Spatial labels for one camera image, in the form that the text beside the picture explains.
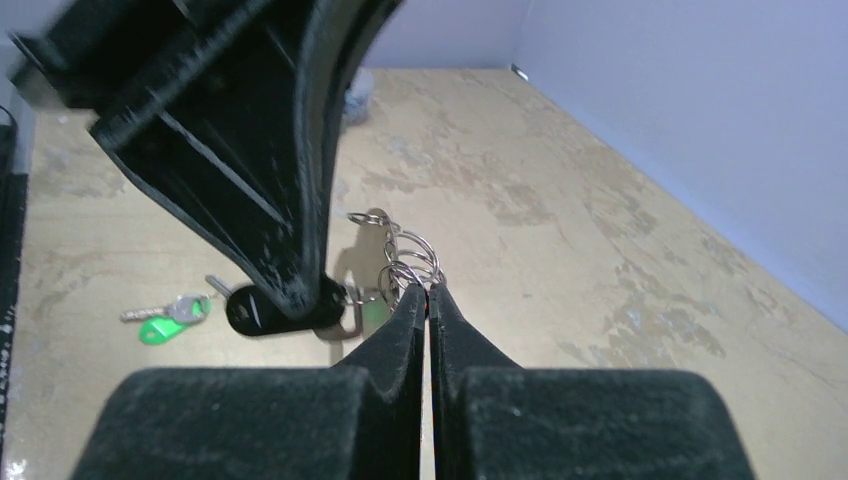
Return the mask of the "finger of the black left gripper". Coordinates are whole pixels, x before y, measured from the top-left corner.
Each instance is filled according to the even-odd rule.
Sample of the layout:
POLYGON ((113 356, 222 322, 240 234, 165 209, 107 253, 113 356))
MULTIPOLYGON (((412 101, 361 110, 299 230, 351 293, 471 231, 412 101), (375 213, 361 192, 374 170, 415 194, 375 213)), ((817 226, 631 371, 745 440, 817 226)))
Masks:
POLYGON ((320 297, 344 96, 394 1, 71 1, 10 78, 286 316, 320 297))

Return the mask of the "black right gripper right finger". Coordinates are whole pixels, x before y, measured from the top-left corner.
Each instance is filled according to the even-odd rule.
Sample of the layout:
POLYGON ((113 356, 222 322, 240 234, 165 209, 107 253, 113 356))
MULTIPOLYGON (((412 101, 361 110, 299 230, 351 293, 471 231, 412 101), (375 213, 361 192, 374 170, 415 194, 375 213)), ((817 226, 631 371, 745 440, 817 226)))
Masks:
POLYGON ((440 479, 750 479, 732 417, 702 376, 531 369, 429 294, 440 479))

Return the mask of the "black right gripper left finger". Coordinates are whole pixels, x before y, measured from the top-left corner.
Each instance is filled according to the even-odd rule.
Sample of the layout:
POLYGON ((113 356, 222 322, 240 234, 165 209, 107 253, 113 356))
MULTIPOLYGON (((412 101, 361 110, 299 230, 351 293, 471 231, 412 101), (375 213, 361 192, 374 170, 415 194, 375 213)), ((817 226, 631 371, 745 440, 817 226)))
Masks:
POLYGON ((317 369, 156 368, 106 402, 76 479, 415 479, 426 292, 317 369))

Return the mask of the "black key tag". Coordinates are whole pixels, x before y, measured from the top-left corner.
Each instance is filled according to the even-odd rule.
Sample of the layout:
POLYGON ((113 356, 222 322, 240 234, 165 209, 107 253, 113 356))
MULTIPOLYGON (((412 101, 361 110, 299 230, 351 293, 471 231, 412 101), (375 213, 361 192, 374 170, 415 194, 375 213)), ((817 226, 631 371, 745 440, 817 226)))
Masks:
POLYGON ((225 314, 231 328, 248 337, 330 328, 340 322, 348 294, 341 284, 326 276, 321 279, 320 287, 317 303, 303 317, 284 314, 253 284, 232 292, 225 302, 225 314))

